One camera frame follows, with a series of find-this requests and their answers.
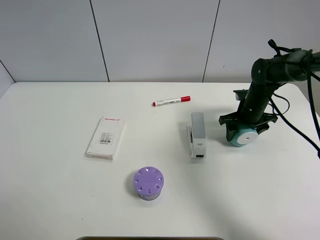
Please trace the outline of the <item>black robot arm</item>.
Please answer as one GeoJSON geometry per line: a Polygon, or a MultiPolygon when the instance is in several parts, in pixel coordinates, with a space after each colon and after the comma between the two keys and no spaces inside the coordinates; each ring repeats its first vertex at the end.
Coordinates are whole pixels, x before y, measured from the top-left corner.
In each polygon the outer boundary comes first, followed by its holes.
{"type": "Polygon", "coordinates": [[[240,142],[245,134],[257,135],[269,129],[269,123],[278,120],[276,113],[266,113],[270,98],[281,86],[291,82],[307,80],[308,70],[312,73],[320,70],[320,53],[312,53],[307,62],[308,51],[295,49],[285,55],[276,55],[271,59],[259,58],[251,69],[249,89],[234,90],[239,106],[236,112],[219,117],[219,124],[226,126],[226,139],[236,146],[247,145],[240,142]]]}

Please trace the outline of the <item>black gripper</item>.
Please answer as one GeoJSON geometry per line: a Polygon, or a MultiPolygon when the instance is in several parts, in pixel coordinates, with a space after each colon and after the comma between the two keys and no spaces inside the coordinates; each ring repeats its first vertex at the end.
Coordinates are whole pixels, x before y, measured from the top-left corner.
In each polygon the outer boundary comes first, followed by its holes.
{"type": "Polygon", "coordinates": [[[258,135],[267,131],[269,122],[276,123],[278,117],[273,113],[265,113],[270,97],[279,88],[278,84],[255,84],[248,89],[246,98],[241,100],[236,112],[219,117],[219,124],[226,127],[226,139],[231,142],[241,126],[255,128],[258,135]]]}

